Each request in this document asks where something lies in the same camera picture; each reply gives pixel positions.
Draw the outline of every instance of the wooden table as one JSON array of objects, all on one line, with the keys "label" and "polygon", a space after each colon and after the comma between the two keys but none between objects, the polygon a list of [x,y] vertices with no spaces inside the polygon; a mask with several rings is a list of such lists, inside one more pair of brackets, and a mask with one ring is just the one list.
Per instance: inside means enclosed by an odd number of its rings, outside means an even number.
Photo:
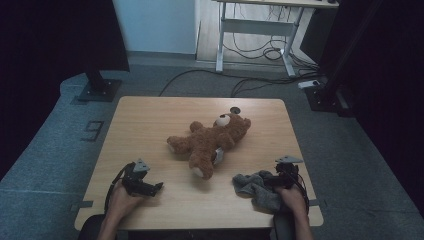
[{"label": "wooden table", "polygon": [[[284,61],[287,74],[289,77],[295,77],[296,73],[293,70],[292,63],[289,59],[290,49],[293,45],[294,38],[296,37],[297,29],[299,28],[300,19],[303,15],[304,8],[337,8],[339,4],[328,3],[327,0],[214,0],[222,2],[222,15],[220,25],[220,35],[218,52],[216,55],[216,71],[223,71],[223,58],[224,58],[224,33],[245,33],[257,35],[270,35],[270,36],[286,36],[287,43],[284,49],[281,49],[281,57]],[[275,6],[288,6],[299,7],[296,20],[292,23],[289,22],[273,22],[273,21],[254,21],[246,19],[230,19],[225,17],[227,3],[242,3],[242,4],[258,4],[258,5],[275,5]]]},{"label": "wooden table", "polygon": [[[197,120],[211,127],[215,119],[238,107],[252,126],[246,136],[216,165],[213,177],[205,181],[188,167],[187,155],[170,152],[166,139],[185,136]],[[273,215],[254,207],[251,198],[239,196],[232,177],[259,170],[275,173],[275,159],[291,155],[302,158],[283,101],[278,99],[123,97],[112,119],[100,156],[87,188],[75,228],[102,214],[111,181],[127,164],[142,158],[151,168],[146,183],[164,182],[158,194],[145,200],[126,217],[120,228],[127,230],[263,228],[272,226]],[[310,199],[315,193],[305,165],[299,164]],[[323,224],[318,206],[310,209],[312,226]]]}]

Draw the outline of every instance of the desk leg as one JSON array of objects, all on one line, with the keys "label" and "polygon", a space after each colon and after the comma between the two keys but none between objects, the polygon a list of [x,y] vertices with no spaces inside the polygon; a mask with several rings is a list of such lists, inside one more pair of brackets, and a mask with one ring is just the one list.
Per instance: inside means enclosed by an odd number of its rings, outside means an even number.
[{"label": "desk leg", "polygon": [[290,36],[289,36],[289,41],[287,42],[284,49],[281,50],[281,56],[283,58],[284,65],[286,66],[287,74],[291,78],[295,77],[296,73],[294,72],[293,66],[292,66],[291,61],[289,59],[289,53],[290,53],[290,49],[293,45],[294,38],[296,37],[296,32],[297,32],[297,29],[299,28],[299,23],[300,23],[300,19],[302,18],[302,14],[303,14],[303,7],[300,7],[299,13],[297,14],[296,21],[293,23],[293,28],[292,28],[292,31],[291,31]]},{"label": "desk leg", "polygon": [[223,65],[224,65],[224,32],[225,32],[225,12],[227,9],[227,3],[222,3],[222,15],[221,15],[221,27],[219,31],[219,43],[218,43],[218,52],[216,54],[216,71],[222,72],[223,71]]}]

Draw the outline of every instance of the metal frame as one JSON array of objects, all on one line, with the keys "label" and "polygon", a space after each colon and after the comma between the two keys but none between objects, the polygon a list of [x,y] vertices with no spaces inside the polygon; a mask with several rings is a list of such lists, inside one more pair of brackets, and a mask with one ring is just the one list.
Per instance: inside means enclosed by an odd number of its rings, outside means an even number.
[{"label": "metal frame", "polygon": [[256,35],[274,35],[274,36],[286,36],[288,42],[284,49],[281,50],[281,56],[286,67],[289,77],[295,77],[296,74],[293,70],[292,63],[289,59],[290,49],[293,45],[294,38],[299,28],[300,19],[303,14],[303,7],[299,7],[296,20],[293,23],[287,22],[272,22],[272,21],[253,21],[253,20],[242,20],[242,19],[230,19],[225,17],[227,3],[222,2],[222,14],[221,14],[221,27],[219,33],[218,52],[216,56],[216,71],[223,71],[224,64],[224,33],[245,33],[245,34],[256,34]]}]

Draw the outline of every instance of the teddy bear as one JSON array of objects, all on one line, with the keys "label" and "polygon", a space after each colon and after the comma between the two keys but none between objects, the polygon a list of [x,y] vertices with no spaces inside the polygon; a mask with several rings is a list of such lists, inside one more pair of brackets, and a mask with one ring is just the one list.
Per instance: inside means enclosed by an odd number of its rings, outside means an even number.
[{"label": "teddy bear", "polygon": [[189,153],[189,167],[199,177],[208,180],[213,175],[217,149],[227,151],[240,141],[250,128],[251,121],[235,113],[219,116],[213,127],[204,127],[194,121],[188,137],[171,136],[167,139],[170,150],[176,154]]}]

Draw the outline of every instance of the gray cloth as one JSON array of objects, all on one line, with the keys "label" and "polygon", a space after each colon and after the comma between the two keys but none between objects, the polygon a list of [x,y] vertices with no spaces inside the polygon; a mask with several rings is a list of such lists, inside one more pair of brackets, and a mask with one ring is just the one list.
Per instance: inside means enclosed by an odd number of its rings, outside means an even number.
[{"label": "gray cloth", "polygon": [[272,174],[265,170],[252,175],[237,174],[233,177],[234,190],[236,193],[245,193],[252,196],[252,204],[272,212],[278,212],[282,199],[280,195],[273,192],[271,187],[264,185],[263,178],[265,176],[272,176]]}]

